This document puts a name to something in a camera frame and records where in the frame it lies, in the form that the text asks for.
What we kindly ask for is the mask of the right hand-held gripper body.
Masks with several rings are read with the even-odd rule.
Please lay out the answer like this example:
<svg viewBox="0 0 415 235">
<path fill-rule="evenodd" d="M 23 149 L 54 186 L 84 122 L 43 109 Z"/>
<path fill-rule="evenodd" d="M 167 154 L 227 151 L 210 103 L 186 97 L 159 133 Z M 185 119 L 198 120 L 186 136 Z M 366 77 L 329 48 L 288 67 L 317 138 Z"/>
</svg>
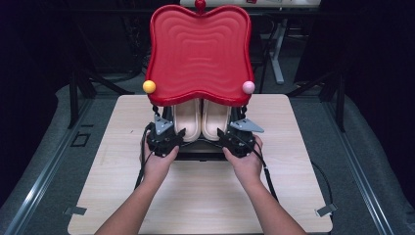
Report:
<svg viewBox="0 0 415 235">
<path fill-rule="evenodd" d="M 254 132 L 263 133 L 264 130 L 248 118 L 231 121 L 223 133 L 223 146 L 235 157 L 245 157 L 254 149 Z"/>
</svg>

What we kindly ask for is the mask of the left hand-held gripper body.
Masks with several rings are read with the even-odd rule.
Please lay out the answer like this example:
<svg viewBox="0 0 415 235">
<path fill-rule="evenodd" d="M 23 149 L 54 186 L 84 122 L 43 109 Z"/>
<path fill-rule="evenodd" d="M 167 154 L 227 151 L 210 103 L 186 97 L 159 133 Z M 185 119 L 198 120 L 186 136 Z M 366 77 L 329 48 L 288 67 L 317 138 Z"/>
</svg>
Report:
<svg viewBox="0 0 415 235">
<path fill-rule="evenodd" d="M 180 146 L 183 142 L 183 139 L 177 136 L 172 120 L 155 116 L 149 127 L 147 143 L 156 156 L 165 157 L 175 146 Z"/>
</svg>

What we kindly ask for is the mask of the cream clog shoe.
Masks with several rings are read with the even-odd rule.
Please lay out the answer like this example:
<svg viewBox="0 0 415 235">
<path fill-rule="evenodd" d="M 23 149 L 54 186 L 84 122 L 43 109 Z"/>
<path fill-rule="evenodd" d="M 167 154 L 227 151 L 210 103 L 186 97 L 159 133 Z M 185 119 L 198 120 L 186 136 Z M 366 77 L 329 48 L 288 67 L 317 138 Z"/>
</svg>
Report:
<svg viewBox="0 0 415 235">
<path fill-rule="evenodd" d="M 172 108 L 174 117 L 174 130 L 179 133 L 185 130 L 183 141 L 192 142 L 201 134 L 201 102 L 193 99 Z"/>
<path fill-rule="evenodd" d="M 217 130 L 224 132 L 227 128 L 231 108 L 204 100 L 202 116 L 202 134 L 207 140 L 218 141 Z"/>
</svg>

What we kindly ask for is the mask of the red and black shoe rack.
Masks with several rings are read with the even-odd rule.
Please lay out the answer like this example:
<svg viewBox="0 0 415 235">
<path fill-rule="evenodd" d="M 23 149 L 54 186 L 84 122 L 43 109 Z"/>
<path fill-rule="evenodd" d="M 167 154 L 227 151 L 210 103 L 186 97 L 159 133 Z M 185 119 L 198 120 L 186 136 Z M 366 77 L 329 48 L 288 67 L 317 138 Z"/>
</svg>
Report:
<svg viewBox="0 0 415 235">
<path fill-rule="evenodd" d="M 201 117 L 204 100 L 231 108 L 228 124 L 245 118 L 246 105 L 255 90 L 249 47 L 252 24 L 242 8 L 224 5 L 206 11 L 205 0 L 195 0 L 195 12 L 165 5 L 150 21 L 151 59 L 143 90 L 155 116 L 172 120 L 175 105 L 199 99 Z M 223 148 L 223 141 L 199 141 Z"/>
</svg>

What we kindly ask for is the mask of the person's left hand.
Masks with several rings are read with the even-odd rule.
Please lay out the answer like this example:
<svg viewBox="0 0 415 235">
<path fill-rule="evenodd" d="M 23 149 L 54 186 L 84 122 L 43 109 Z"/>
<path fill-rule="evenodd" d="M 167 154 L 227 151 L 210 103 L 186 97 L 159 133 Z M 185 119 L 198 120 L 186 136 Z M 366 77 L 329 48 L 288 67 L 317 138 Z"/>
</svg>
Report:
<svg viewBox="0 0 415 235">
<path fill-rule="evenodd" d="M 148 143 L 144 142 L 144 153 L 141 155 L 141 164 L 144 169 L 142 183 L 160 187 L 178 152 L 179 147 L 175 146 L 168 155 L 159 157 L 149 149 Z"/>
</svg>

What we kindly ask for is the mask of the person's right hand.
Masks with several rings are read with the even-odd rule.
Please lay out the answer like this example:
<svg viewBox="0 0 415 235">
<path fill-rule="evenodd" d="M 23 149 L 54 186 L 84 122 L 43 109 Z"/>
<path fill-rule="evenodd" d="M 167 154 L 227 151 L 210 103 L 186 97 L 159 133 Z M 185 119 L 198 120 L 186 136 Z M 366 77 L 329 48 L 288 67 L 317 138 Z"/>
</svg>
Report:
<svg viewBox="0 0 415 235">
<path fill-rule="evenodd" d="M 223 147 L 222 151 L 226 160 L 233 166 L 236 177 L 244 189 L 261 183 L 262 163 L 255 153 L 250 153 L 243 158 L 237 158 L 226 147 Z"/>
</svg>

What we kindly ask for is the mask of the white desk leg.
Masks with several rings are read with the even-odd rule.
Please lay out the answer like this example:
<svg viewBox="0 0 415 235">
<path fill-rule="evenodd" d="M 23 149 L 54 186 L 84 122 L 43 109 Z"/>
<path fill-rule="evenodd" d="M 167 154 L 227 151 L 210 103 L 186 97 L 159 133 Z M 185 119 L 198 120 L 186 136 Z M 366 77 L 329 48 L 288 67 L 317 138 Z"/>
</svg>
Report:
<svg viewBox="0 0 415 235">
<path fill-rule="evenodd" d="M 286 21 L 281 20 L 277 23 L 277 28 L 275 35 L 273 36 L 273 41 L 275 42 L 273 51 L 270 53 L 271 64 L 274 71 L 275 81 L 277 84 L 282 85 L 285 83 L 281 66 L 279 63 L 279 55 L 282 49 L 282 43 L 284 40 L 284 35 L 286 31 Z"/>
</svg>

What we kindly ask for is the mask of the black metal stand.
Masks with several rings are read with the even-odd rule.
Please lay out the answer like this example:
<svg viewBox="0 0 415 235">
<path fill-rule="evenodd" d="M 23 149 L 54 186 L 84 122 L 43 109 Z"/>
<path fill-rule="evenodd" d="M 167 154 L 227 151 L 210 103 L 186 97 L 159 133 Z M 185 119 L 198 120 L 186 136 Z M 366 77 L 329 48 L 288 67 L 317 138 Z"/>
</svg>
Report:
<svg viewBox="0 0 415 235">
<path fill-rule="evenodd" d="M 318 84 L 323 84 L 323 87 L 318 95 L 321 102 L 330 102 L 333 98 L 335 98 L 335 123 L 341 132 L 345 132 L 344 112 L 346 79 L 341 72 L 330 71 L 315 80 L 306 82 L 303 86 L 289 92 L 287 96 L 297 97 Z"/>
<path fill-rule="evenodd" d="M 105 87 L 113 90 L 118 95 L 132 95 L 131 91 L 127 91 L 102 76 L 90 70 L 76 70 L 72 73 L 69 79 L 69 107 L 70 107 L 70 122 L 69 128 L 73 128 L 79 119 L 78 107 L 78 92 L 86 99 L 94 99 L 97 95 L 92 82 L 96 81 Z"/>
</svg>

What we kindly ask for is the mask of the white desk top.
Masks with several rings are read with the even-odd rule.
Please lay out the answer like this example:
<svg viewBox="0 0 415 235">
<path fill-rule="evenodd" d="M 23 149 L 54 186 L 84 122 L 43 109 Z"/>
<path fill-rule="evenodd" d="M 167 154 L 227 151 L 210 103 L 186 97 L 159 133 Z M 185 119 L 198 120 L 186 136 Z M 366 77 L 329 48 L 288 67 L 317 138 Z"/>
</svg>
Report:
<svg viewBox="0 0 415 235">
<path fill-rule="evenodd" d="M 318 8 L 322 0 L 205 0 L 207 7 L 237 5 L 254 8 Z"/>
</svg>

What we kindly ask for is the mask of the grey metal floor rail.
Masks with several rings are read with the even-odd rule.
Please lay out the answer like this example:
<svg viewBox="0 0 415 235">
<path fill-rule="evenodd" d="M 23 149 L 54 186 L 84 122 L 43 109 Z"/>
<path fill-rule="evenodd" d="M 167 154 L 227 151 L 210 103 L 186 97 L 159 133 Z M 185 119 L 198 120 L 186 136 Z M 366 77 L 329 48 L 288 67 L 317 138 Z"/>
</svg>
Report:
<svg viewBox="0 0 415 235">
<path fill-rule="evenodd" d="M 325 110 L 331 125 L 335 129 L 337 136 L 340 138 L 344 150 L 346 151 L 346 162 L 348 168 L 379 235 L 395 235 L 364 170 L 361 167 L 358 157 L 348 140 L 347 134 L 344 131 L 341 131 L 336 122 L 335 109 L 330 103 L 326 102 L 322 103 L 322 107 Z"/>
<path fill-rule="evenodd" d="M 26 225 L 32 218 L 39 203 L 44 197 L 49 185 L 53 181 L 69 143 L 75 139 L 80 123 L 87 116 L 94 101 L 86 99 L 76 112 L 78 117 L 69 125 L 59 120 L 64 115 L 62 104 L 52 119 L 38 149 L 31 159 L 18 185 L 6 200 L 7 207 L 14 207 L 3 220 L 4 228 L 0 228 L 0 235 L 22 235 Z"/>
</svg>

